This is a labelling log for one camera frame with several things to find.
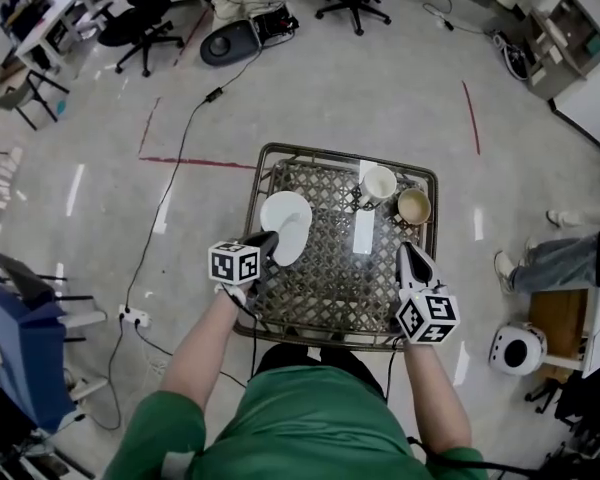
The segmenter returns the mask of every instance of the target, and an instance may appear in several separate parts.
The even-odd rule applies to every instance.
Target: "white floor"
[[[289,1],[300,21],[295,39],[264,51],[220,99],[197,113],[184,158],[255,165],[261,147],[275,141],[432,169],[440,183],[438,263],[463,320],[439,353],[452,378],[461,347],[469,354],[457,390],[485,458],[538,466],[564,439],[566,427],[551,410],[539,416],[523,401],[538,380],[507,377],[487,365],[496,328],[514,315],[523,317],[528,305],[524,298],[501,294],[493,255],[503,247],[521,254],[530,233],[548,230],[546,209],[600,201],[600,152],[507,73],[487,38],[439,28],[421,9],[421,0],[385,0],[381,7],[393,23],[363,16],[363,37],[354,35],[347,12],[316,20],[324,0]],[[187,39],[203,12],[198,5],[170,10],[174,34]],[[176,157],[193,107],[242,67],[213,69],[202,63],[198,48],[209,29],[207,13],[181,55],[174,46],[152,49],[148,79],[140,76],[140,56],[122,74],[114,73],[112,65],[125,48],[80,45],[75,57],[84,62],[76,80],[65,80],[71,94],[60,122],[48,122],[35,102],[25,108],[41,127],[37,133],[17,114],[0,111],[0,144],[25,147],[13,189],[27,198],[12,197],[0,213],[0,251],[38,272],[53,273],[63,263],[71,293],[93,293],[107,311],[109,322],[88,331],[87,345],[67,346],[72,368],[85,376],[106,374],[117,339],[117,308],[173,169],[142,158]],[[463,82],[473,103],[480,155]],[[54,93],[52,101],[59,99]],[[84,173],[68,217],[79,165]],[[173,349],[211,300],[207,248],[241,234],[252,180],[248,169],[180,168],[166,231],[153,235],[130,299],[131,306],[151,314],[147,335],[161,346]],[[483,216],[481,226],[476,213]],[[259,343],[258,357],[268,346]],[[224,370],[246,380],[251,347],[251,340],[232,336]],[[145,354],[154,363],[165,359],[143,350],[127,331],[113,365],[125,422],[159,381]],[[360,357],[385,385],[389,356]],[[209,441],[231,419],[241,392],[226,378],[218,381],[206,415]],[[389,405],[407,435],[417,435],[399,358]],[[115,423],[108,390],[91,397],[84,410],[102,423]],[[54,442],[98,473],[121,436],[122,431],[109,433],[86,419]]]

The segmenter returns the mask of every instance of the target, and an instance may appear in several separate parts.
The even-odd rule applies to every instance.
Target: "metal cart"
[[[375,210],[371,254],[353,253],[361,161],[376,162],[396,175],[398,189]],[[399,216],[397,200],[419,187],[431,202],[431,216],[420,226]],[[421,167],[322,149],[270,143],[256,168],[245,234],[260,230],[259,212],[275,192],[290,190],[311,205],[313,222],[300,258],[288,267],[263,266],[260,295],[253,305],[258,320],[241,314],[234,330],[243,336],[309,346],[392,351],[401,334],[394,318],[399,307],[395,256],[411,241],[435,259],[438,180]],[[302,336],[289,334],[289,328]],[[342,341],[330,341],[333,333]]]

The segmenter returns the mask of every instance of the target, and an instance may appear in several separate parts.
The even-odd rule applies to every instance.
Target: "cable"
[[[253,319],[253,355],[251,356],[251,377],[250,379],[253,379],[253,377],[256,374],[256,351],[257,351],[257,347],[258,347],[258,339],[256,337],[256,326],[258,325],[258,319],[254,318]]]
[[[424,4],[422,4],[422,8],[425,11],[427,11],[429,14],[433,14],[434,16],[436,16],[436,14],[433,11],[430,11],[428,9],[428,7],[433,7],[440,14],[451,14],[451,11],[453,11],[453,2],[451,0],[447,0],[447,3],[449,4],[449,10],[448,11],[441,11],[439,7],[435,6],[431,2],[425,2]]]
[[[144,341],[147,345],[152,346],[153,348],[155,348],[156,350],[159,350],[160,352],[162,352],[163,354],[168,355],[169,357],[173,357],[173,354],[171,352],[167,352],[165,349],[163,349],[162,347],[156,345],[155,343],[152,343],[151,341],[149,341],[147,338],[145,338],[142,334],[140,334],[140,330],[138,329],[138,324],[135,325],[135,330],[136,330],[136,334],[138,336],[140,336],[140,339],[142,341]],[[246,384],[240,382],[238,379],[236,379],[233,375],[229,375],[228,373],[225,373],[223,371],[220,371],[220,375],[224,375],[225,377],[228,377],[229,379],[231,379],[233,382],[235,382],[236,384],[238,384],[239,386],[242,386],[244,389],[247,389]]]
[[[240,76],[243,72],[244,72],[244,68],[238,74],[238,76]],[[233,80],[238,78],[238,76],[236,76],[235,78],[230,80],[229,83],[233,82]],[[229,83],[223,85],[222,89],[225,88],[227,85],[229,85]],[[154,215],[153,220],[151,222],[151,227],[149,228],[149,237],[147,238],[147,241],[144,244],[144,248],[142,249],[142,255],[140,256],[140,263],[138,263],[138,266],[136,267],[136,271],[134,272],[133,277],[131,278],[131,283],[129,284],[129,287],[127,288],[127,296],[124,301],[125,308],[129,307],[129,296],[131,295],[131,288],[133,288],[133,285],[135,284],[136,279],[138,278],[138,273],[140,272],[140,269],[142,268],[142,264],[144,263],[145,257],[147,255],[147,249],[149,249],[149,244],[151,243],[151,237],[153,235],[153,228],[156,225],[156,221],[158,220],[158,215],[160,214],[160,209],[162,208],[162,204],[164,203],[164,201],[167,197],[167,194],[169,194],[169,190],[171,189],[171,187],[173,185],[173,181],[175,180],[176,173],[178,172],[178,168],[180,167],[180,164],[182,162],[182,151],[184,150],[184,143],[187,139],[187,132],[189,131],[189,126],[191,126],[191,121],[193,120],[193,116],[198,111],[198,109],[200,107],[202,107],[202,105],[204,105],[205,103],[209,102],[209,96],[210,95],[207,95],[207,97],[205,97],[205,99],[202,100],[200,103],[198,103],[198,105],[193,109],[193,111],[191,112],[191,115],[189,116],[189,120],[187,121],[187,126],[185,126],[184,133],[182,134],[182,139],[180,140],[180,148],[178,150],[178,159],[176,161],[176,166],[173,168],[173,172],[171,173],[171,178],[169,179],[167,189],[164,191],[162,199],[160,199],[160,203],[158,204],[158,207],[156,208],[156,214]]]
[[[385,397],[384,397],[384,399],[387,401],[387,403],[389,403],[389,392],[391,391],[391,369],[393,368],[393,360],[395,359],[396,352],[398,351],[397,350],[398,341],[400,341],[400,337],[394,338],[393,344],[391,345],[393,352],[391,353],[391,359],[389,359],[389,367],[387,368],[387,393],[385,394]]]
[[[507,473],[515,473],[516,475],[526,476],[527,478],[537,478],[538,471],[535,469],[518,468],[515,466],[507,466],[505,464],[497,464],[495,462],[482,462],[470,460],[455,460],[449,459],[442,455],[438,455],[431,450],[427,445],[421,443],[414,437],[407,437],[407,442],[410,445],[417,444],[427,454],[427,459],[441,466],[454,469],[495,469],[497,471],[506,471]]]
[[[113,360],[116,357],[116,353],[118,352],[118,348],[120,348],[120,343],[122,342],[122,337],[124,336],[124,327],[122,326],[122,320],[124,319],[124,317],[122,315],[119,316],[118,318],[118,323],[120,324],[120,335],[118,336],[118,341],[116,342],[116,346],[113,347],[113,352],[111,353],[111,356],[109,357],[109,365],[107,367],[107,380],[109,381],[109,387],[111,388],[111,394],[113,394],[113,401],[115,403],[115,407],[116,407],[116,413],[117,413],[117,423],[113,426],[113,427],[107,427],[106,425],[103,425],[102,423],[100,423],[94,416],[89,415],[89,417],[93,420],[93,422],[98,425],[100,428],[104,429],[104,430],[108,430],[108,431],[113,431],[113,430],[118,430],[120,428],[120,426],[122,425],[122,411],[120,410],[120,403],[118,401],[118,393],[116,393],[116,388],[113,384],[113,377],[111,375],[112,373],[112,366],[113,366]]]
[[[446,16],[451,14],[453,12],[453,2],[451,0],[447,0],[447,3],[449,4],[449,10],[447,11],[442,11],[440,10],[439,7],[437,7],[436,5],[432,4],[431,2],[425,2],[422,4],[422,8],[427,11],[429,14],[431,14],[432,16],[435,16],[436,18],[440,18],[443,22],[445,27],[447,27],[447,29],[449,31],[453,31],[455,29],[458,30],[462,30],[463,32],[468,32],[470,34],[476,34],[479,36],[484,36],[487,35],[485,34],[482,30],[471,30],[468,28],[464,28],[461,27],[459,25],[456,25],[454,23],[451,23],[451,21],[449,21]]]
[[[70,427],[71,425],[73,425],[74,423],[76,423],[77,421],[82,421],[83,419],[85,419],[87,417],[86,414],[78,414],[75,418],[73,418],[73,420],[71,420],[69,423],[67,423],[64,427],[59,428],[58,430],[56,430],[53,434],[49,434],[47,437],[45,437],[44,439],[36,442],[36,443],[32,443],[29,446],[27,446],[26,448],[22,448],[15,456],[15,458],[17,460],[19,460],[21,457],[24,456],[25,453],[27,453],[29,450],[31,450],[32,448],[35,448],[36,446],[40,445],[40,444],[44,444],[46,443],[49,439],[51,439],[52,437],[57,436],[60,432],[62,432],[64,429],[66,429],[67,427]],[[9,460],[11,460],[12,456],[8,455],[6,457],[6,459],[3,462],[8,462]]]

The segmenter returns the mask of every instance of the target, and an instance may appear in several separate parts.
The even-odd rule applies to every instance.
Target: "coffee cup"
[[[360,183],[358,207],[363,208],[369,203],[377,207],[395,193],[397,186],[396,177],[389,169],[379,165],[372,167]]]

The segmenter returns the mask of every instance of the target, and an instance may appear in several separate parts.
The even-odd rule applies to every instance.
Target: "beige cup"
[[[427,194],[417,188],[404,190],[398,197],[398,213],[409,224],[424,224],[431,216],[431,203]]]

